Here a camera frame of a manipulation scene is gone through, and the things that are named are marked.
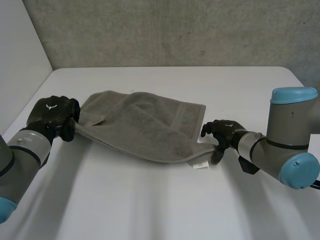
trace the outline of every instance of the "towel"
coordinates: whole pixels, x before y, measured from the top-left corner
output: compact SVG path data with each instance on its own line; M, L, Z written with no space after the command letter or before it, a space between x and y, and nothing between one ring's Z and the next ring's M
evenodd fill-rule
M81 107L77 133L159 163L210 162L215 145L197 143L206 106L147 92L104 91Z

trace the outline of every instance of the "robotic hand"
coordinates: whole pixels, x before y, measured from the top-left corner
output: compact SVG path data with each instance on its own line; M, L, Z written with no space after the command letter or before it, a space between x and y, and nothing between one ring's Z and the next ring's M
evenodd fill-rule
M72 141L80 107L75 99L40 99L21 129L6 144L0 136L0 224L17 208L38 170L48 161L54 138Z
M215 120L205 124L201 137L218 140L211 163L216 165L227 148L239 153L244 172L259 169L293 189L320 189L318 160L308 153L311 134L320 133L320 97L311 87L283 87L272 92L266 136L247 131L238 122Z

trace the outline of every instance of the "white table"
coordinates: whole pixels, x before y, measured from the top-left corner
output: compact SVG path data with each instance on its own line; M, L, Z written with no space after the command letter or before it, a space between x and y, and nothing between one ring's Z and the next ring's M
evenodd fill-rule
M119 67L54 71L5 132L25 126L40 98L80 104L113 90L206 105L204 122L230 119L266 133L272 90L301 86L282 67ZM203 141L216 143L212 137ZM310 152L320 159L317 139ZM242 172L228 150L211 169L157 164L77 136L56 139L3 240L318 240L320 191L293 190L262 171Z

